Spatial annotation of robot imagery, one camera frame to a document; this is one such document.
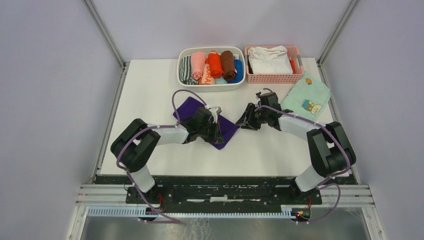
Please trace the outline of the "purple towel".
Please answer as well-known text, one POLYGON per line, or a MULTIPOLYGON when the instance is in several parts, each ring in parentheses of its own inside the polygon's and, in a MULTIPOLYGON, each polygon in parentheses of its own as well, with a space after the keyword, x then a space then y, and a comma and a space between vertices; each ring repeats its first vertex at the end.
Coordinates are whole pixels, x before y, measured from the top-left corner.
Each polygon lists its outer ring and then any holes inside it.
MULTIPOLYGON (((198 108, 204 107, 204 104, 195 98, 189 96, 177 109, 180 119, 185 120, 188 117, 191 117, 198 108)), ((222 150, 236 134, 239 126, 236 126, 229 119, 225 118, 222 115, 218 116, 218 121, 220 125, 220 131, 223 136, 223 143, 211 143, 213 147, 218 150, 222 150)))

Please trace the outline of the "pink towel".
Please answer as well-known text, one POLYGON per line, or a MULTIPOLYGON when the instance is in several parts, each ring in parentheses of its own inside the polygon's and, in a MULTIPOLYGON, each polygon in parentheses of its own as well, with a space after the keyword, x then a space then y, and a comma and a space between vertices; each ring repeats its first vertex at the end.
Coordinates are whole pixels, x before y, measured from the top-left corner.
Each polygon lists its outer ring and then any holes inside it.
POLYGON ((206 64, 206 54, 201 51, 194 52, 190 56, 191 77, 199 80, 202 77, 203 70, 206 64))

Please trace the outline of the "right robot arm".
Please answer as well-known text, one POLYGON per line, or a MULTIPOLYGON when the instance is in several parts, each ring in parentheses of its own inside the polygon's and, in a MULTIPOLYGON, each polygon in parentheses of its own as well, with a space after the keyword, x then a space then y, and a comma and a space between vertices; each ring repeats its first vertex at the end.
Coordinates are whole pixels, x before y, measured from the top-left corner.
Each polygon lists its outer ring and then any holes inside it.
POLYGON ((248 103, 236 125, 258 131, 268 125, 280 132, 297 136, 308 144, 310 166, 290 183, 289 199, 302 204, 309 191, 318 189, 330 179, 348 172, 356 161, 356 154, 341 123, 321 124, 282 109, 273 91, 256 94, 257 103, 248 103))

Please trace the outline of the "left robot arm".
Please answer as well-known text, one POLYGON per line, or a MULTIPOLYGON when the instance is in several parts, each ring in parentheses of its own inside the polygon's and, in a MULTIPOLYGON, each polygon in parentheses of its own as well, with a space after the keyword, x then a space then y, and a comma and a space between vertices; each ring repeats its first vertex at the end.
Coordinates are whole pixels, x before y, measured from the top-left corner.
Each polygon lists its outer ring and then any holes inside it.
POLYGON ((197 139, 210 144, 223 143, 219 122, 221 112, 218 106, 206 105, 175 125, 148 124, 136 118, 114 140, 110 151, 116 157, 116 165, 126 172, 144 203, 154 202, 158 195, 147 166, 154 149, 161 145, 188 144, 197 139))

